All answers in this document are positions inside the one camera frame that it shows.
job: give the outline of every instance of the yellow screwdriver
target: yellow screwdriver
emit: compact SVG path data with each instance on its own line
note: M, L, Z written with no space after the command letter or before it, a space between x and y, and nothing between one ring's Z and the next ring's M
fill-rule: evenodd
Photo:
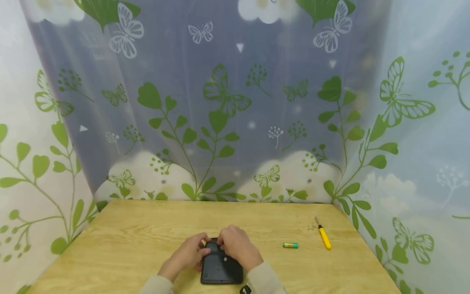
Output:
M318 230L320 231L321 239L323 240L323 243L325 244L325 248L330 250L331 249L331 243L328 240L328 236L325 233L325 230L323 227L320 225L320 222L318 222L318 218L315 217L315 220L317 221L318 224Z

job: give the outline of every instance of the person's left hand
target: person's left hand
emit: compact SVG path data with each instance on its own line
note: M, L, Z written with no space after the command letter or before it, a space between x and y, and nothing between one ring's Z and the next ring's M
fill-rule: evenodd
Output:
M202 240L210 242L211 238L206 233L199 233L187 238L163 263L158 275L174 282L183 269L195 267L200 271L202 258L211 252L209 248L204 248Z

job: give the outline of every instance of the curtain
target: curtain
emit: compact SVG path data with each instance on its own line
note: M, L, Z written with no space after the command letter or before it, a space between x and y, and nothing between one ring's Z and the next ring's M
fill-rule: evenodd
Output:
M4 5L6 293L113 199L334 203L402 293L470 286L469 3Z

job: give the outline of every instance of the black device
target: black device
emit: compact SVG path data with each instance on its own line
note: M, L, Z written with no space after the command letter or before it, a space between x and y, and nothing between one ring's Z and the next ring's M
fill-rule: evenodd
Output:
M203 259L201 271L202 284L241 284L243 283L243 268L232 257L225 254L217 245L217 238L212 238L205 245L211 253Z

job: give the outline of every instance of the green butterfly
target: green butterfly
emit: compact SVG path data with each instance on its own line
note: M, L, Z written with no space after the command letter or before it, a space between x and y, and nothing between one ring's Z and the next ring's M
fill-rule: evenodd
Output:
M65 101L57 101L52 97L49 83L42 70L38 71L37 84L42 91L34 94L34 102L40 111L49 112L54 110L54 112L59 113L62 117L66 117L73 112L75 107L72 104Z
M405 60L398 57L388 69L388 79L384 79L380 85L380 100L388 104L388 108L381 118L387 123L388 127L399 125L402 117L419 119L436 111L436 107L430 102L399 98L401 96L410 96L400 92L403 86L401 78L404 69Z
M127 102L127 96L125 94L124 86L122 84L119 84L117 86L116 92L103 90L101 91L101 93L106 99L109 100L109 102L113 106L118 106L120 100L124 103Z
M279 165L273 166L267 174L255 175L253 179L259 183L260 187L267 187L269 182L277 182L281 176L279 175Z
M126 184L129 186L135 185L135 180L132 178L132 174L128 169L126 169L120 176L109 175L107 180L115 183L118 188L123 188Z
M416 260L421 264L429 264L431 262L428 252L434 250L433 237L428 234L416 236L416 233L411 233L396 217L393 218L393 228L397 232L395 241L402 249L410 248L413 250Z
M300 96L301 98L304 98L307 96L307 88L308 88L308 80L302 80L300 82L300 85L298 86L297 89L291 86L284 86L282 87L284 94L287 95L287 100L289 102L292 102L295 100L296 96Z
M212 70L212 81L204 84L203 95L207 100L221 102L220 110L231 118L237 110L244 111L251 105L250 98L230 90L228 73L223 64L216 65Z

